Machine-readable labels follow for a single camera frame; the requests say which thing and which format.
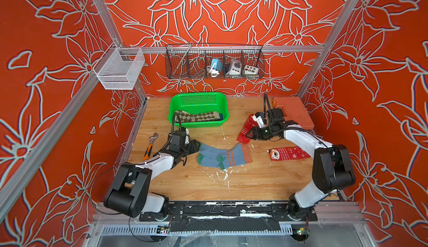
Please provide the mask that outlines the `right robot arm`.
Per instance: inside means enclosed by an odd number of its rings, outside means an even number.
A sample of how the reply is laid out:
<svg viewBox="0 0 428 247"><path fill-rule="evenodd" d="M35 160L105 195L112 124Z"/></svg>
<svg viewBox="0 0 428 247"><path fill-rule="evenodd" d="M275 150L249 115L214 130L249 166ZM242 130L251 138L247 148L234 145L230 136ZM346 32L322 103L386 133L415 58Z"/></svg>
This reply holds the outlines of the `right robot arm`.
<svg viewBox="0 0 428 247"><path fill-rule="evenodd" d="M263 111L253 117L257 125L246 133L246 137L260 141L274 137L286 139L313 159L311 182L289 197L285 212L290 219L306 218L318 202L355 184L347 147L324 141L306 129L311 118L298 97L282 97L271 103L265 94L263 106Z"/></svg>

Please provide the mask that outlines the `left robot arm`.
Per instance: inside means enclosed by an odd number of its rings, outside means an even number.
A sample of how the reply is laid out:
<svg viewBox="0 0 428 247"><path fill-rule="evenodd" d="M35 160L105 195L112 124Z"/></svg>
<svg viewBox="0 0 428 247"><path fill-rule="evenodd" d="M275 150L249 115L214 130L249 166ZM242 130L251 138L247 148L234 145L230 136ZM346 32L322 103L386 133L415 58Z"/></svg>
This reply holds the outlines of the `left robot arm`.
<svg viewBox="0 0 428 247"><path fill-rule="evenodd" d="M178 113L174 113L167 143L154 157L142 163L124 163L119 166L105 196L104 207L130 218L148 212L154 214L156 219L165 219L170 214L169 198L149 192L151 180L180 163L185 166L187 156L197 153L200 146L200 142L190 138Z"/></svg>

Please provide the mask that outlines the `red snowflake christmas sock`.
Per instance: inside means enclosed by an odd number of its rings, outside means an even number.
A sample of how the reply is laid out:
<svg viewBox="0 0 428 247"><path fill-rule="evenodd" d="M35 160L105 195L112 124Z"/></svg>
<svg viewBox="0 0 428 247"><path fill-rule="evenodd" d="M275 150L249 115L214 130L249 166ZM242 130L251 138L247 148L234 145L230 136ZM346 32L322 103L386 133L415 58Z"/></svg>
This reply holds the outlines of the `red snowflake christmas sock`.
<svg viewBox="0 0 428 247"><path fill-rule="evenodd" d="M237 141L246 145L249 144L252 138L251 130L254 127L258 128L259 125L254 119L254 114L250 114L246 122L244 123L239 135L237 136Z"/></svg>

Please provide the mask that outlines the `green plastic basket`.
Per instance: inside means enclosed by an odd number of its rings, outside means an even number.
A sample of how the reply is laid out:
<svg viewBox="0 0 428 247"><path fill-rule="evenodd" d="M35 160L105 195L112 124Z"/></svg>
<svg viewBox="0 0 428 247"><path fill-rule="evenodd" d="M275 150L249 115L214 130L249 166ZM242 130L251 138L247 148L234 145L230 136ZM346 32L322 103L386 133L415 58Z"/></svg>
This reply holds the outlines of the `green plastic basket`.
<svg viewBox="0 0 428 247"><path fill-rule="evenodd" d="M172 123L173 114L178 111L189 114L202 114L218 112L220 120L204 122L181 122L186 128L211 128L220 127L229 119L229 110L226 95L219 92L183 93L175 95L170 102L168 120Z"/></svg>

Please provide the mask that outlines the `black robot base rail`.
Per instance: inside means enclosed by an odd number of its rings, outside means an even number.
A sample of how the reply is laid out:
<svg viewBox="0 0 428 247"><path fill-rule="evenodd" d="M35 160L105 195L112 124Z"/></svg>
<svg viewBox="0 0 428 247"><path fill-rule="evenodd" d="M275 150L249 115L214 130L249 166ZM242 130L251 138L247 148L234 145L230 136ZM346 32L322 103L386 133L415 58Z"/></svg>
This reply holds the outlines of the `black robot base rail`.
<svg viewBox="0 0 428 247"><path fill-rule="evenodd" d="M172 232L289 232L282 224L305 225L318 217L311 210L299 221L286 213L287 201L171 201L162 214L144 212L140 221L171 222Z"/></svg>

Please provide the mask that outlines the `brown argyle sock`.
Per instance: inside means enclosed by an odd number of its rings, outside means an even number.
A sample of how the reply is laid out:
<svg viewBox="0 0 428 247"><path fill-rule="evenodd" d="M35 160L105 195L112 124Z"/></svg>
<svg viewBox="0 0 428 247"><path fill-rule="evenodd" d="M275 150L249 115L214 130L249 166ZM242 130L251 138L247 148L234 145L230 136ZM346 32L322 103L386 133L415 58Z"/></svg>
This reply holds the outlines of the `brown argyle sock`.
<svg viewBox="0 0 428 247"><path fill-rule="evenodd" d="M214 122L223 120L223 115L219 112L206 112L199 114L191 114L183 110L176 111L178 117L183 123L195 123L195 122Z"/></svg>

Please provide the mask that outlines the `red penguin christmas sock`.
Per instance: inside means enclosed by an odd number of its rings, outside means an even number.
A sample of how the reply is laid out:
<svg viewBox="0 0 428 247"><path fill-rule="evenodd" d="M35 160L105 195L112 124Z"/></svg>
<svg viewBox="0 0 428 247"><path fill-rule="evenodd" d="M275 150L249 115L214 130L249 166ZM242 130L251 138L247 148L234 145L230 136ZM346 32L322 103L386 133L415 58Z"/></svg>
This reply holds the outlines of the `red penguin christmas sock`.
<svg viewBox="0 0 428 247"><path fill-rule="evenodd" d="M291 161L310 158L310 155L300 147L279 147L268 149L267 153L272 161Z"/></svg>

